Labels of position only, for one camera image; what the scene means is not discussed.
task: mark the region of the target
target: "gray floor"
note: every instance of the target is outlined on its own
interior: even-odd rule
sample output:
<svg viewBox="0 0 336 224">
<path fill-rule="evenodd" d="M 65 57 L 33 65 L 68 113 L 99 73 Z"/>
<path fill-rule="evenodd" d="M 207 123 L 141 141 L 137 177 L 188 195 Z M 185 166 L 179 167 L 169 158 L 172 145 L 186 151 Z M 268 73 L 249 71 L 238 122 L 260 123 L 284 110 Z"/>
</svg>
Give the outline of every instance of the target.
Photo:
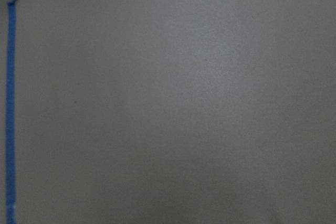
<svg viewBox="0 0 336 224">
<path fill-rule="evenodd" d="M 335 223 L 336 0 L 17 12 L 18 223 Z"/>
</svg>

